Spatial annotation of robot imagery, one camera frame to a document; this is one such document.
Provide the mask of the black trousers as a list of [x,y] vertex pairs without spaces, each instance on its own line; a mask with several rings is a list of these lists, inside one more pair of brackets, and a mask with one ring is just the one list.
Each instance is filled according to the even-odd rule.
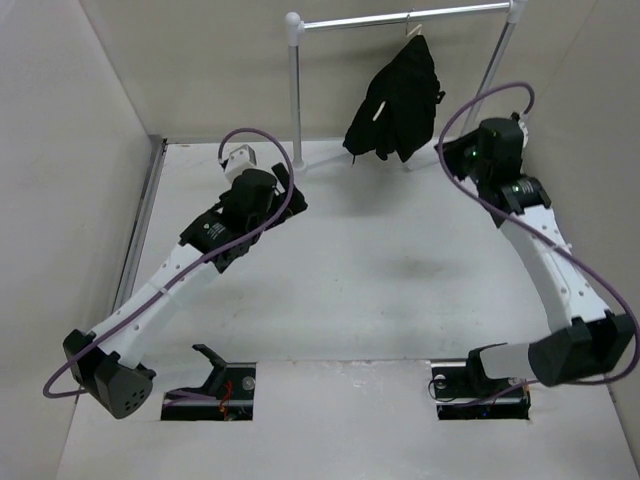
[[395,153],[408,162],[433,138],[445,95],[425,37],[413,36],[371,80],[343,147],[353,157],[373,152],[386,161]]

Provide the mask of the cream wire hanger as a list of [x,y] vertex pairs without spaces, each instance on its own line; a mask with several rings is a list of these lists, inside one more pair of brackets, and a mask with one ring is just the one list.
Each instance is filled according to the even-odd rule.
[[[411,14],[412,12],[409,12],[406,16],[405,19],[405,38],[407,40],[412,39],[415,36],[419,36],[422,34],[422,24],[421,23],[417,23],[415,26],[411,26]],[[376,122],[378,120],[378,118],[381,116],[382,112],[384,111],[386,107],[386,101],[382,101],[380,103],[380,105],[378,106],[377,111],[375,112],[374,116],[372,117],[372,120],[374,122]]]

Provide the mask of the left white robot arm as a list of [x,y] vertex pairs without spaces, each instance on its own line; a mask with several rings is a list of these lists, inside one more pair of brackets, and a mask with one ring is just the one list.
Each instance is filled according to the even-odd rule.
[[159,269],[90,332],[62,343],[78,385],[112,417],[133,414],[152,391],[142,359],[153,339],[196,293],[246,255],[262,233],[305,211],[291,172],[278,163],[240,173],[218,202],[180,234]]

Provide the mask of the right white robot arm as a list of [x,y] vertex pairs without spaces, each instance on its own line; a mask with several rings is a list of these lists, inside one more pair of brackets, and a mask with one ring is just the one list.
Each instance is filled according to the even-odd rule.
[[522,171],[525,134],[513,118],[490,118],[436,150],[456,186],[470,196],[510,242],[542,302],[549,334],[537,341],[470,351],[464,384],[483,396],[500,380],[536,380],[547,387],[611,372],[637,331],[630,314],[614,314],[590,286],[557,225],[541,182]]

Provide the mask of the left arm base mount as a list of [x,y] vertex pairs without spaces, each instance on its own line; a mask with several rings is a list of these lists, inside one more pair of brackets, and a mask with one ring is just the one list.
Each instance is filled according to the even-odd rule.
[[257,364],[227,362],[205,344],[192,349],[211,365],[196,387],[179,387],[165,394],[161,421],[251,421],[254,413]]

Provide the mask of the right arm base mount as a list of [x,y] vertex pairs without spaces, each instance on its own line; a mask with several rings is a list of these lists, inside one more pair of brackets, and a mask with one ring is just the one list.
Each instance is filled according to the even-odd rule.
[[517,378],[476,382],[465,361],[432,362],[428,393],[441,421],[528,420],[531,395]]

